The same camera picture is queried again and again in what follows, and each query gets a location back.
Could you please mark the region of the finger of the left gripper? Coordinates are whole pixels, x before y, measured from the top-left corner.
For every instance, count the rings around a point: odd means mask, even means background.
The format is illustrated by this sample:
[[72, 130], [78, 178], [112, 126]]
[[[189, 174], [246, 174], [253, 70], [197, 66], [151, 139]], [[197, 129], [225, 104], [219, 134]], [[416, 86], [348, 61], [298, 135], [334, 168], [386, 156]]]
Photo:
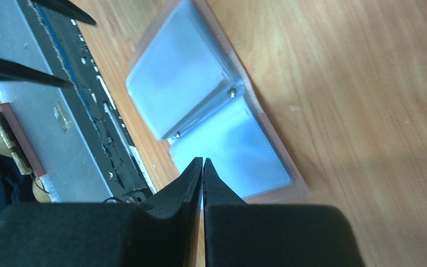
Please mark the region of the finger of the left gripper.
[[71, 81], [2, 58], [0, 58], [0, 81], [32, 82], [59, 88], [73, 87]]
[[88, 13], [69, 0], [33, 0], [32, 2], [85, 24], [97, 26], [97, 22]]

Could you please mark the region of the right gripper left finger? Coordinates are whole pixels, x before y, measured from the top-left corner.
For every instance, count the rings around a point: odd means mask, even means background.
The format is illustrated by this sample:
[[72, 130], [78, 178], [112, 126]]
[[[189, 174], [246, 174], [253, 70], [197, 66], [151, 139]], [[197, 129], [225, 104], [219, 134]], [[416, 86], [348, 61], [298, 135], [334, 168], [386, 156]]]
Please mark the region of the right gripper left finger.
[[0, 213], [0, 266], [195, 266], [203, 160], [139, 204], [26, 203]]

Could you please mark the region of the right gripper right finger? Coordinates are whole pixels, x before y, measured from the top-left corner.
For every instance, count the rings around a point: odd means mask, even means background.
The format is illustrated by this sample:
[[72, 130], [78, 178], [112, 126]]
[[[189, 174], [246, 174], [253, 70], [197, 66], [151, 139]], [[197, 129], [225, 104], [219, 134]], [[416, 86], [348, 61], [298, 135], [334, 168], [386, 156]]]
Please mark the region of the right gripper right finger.
[[344, 214], [329, 205], [248, 204], [203, 168], [207, 266], [364, 266]]

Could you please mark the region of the pink leather card holder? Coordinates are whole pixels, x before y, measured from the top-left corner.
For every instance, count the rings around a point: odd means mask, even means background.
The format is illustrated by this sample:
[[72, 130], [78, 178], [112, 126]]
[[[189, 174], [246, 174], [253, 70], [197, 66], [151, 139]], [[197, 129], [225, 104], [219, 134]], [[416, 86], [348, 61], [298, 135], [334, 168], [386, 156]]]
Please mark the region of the pink leather card holder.
[[205, 1], [169, 1], [140, 40], [126, 86], [179, 171], [210, 159], [249, 203], [309, 193], [261, 107], [233, 46]]

